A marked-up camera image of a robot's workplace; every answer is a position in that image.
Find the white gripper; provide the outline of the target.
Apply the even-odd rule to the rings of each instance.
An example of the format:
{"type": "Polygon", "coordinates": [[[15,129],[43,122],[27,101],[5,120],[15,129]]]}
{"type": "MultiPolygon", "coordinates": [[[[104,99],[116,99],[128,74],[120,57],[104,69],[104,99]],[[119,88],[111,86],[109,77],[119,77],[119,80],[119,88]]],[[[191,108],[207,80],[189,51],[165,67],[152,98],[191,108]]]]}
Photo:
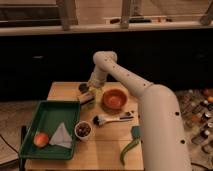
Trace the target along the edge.
{"type": "MultiPolygon", "coordinates": [[[[101,94],[101,81],[96,79],[95,77],[91,76],[89,81],[88,81],[88,84],[90,87],[93,87],[95,88],[95,93],[97,95],[101,94]]],[[[81,83],[78,87],[79,91],[81,93],[86,93],[89,91],[89,86],[86,84],[86,83],[81,83]]]]}

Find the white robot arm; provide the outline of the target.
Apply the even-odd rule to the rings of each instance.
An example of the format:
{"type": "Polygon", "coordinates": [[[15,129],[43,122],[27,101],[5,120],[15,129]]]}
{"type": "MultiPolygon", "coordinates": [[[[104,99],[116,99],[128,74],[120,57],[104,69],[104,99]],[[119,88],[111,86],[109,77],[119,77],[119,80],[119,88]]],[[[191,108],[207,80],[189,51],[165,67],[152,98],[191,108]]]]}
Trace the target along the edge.
{"type": "Polygon", "coordinates": [[[111,75],[138,99],[145,171],[192,171],[174,92],[120,66],[113,51],[95,52],[93,62],[95,67],[88,81],[90,86],[103,87],[107,75],[111,75]]]}

